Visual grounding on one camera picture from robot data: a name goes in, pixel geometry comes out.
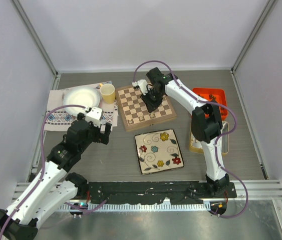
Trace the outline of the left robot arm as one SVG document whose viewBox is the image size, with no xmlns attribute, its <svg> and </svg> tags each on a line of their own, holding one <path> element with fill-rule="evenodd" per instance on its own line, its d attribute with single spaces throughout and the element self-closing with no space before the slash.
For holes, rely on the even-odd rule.
<svg viewBox="0 0 282 240">
<path fill-rule="evenodd" d="M 42 158 L 40 173 L 10 206 L 0 209 L 0 238 L 33 240 L 60 206 L 86 196 L 87 180 L 69 171 L 91 143 L 108 144 L 111 124 L 107 123 L 101 132 L 102 115 L 98 107 L 78 114 L 63 140 Z"/>
</svg>

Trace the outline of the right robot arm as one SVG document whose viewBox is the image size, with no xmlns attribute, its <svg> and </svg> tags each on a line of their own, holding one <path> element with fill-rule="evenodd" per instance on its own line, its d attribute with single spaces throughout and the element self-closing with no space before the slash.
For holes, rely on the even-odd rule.
<svg viewBox="0 0 282 240">
<path fill-rule="evenodd" d="M 150 83 L 139 80 L 135 87 L 140 88 L 140 98 L 149 113 L 162 104 L 164 96 L 168 96 L 191 114 L 191 133 L 200 142 L 205 157 L 207 193 L 211 197 L 219 197 L 229 186 L 229 175 L 224 170 L 219 142 L 223 128 L 219 104 L 207 102 L 173 74 L 164 75 L 157 67 L 151 69 L 146 76 Z"/>
</svg>

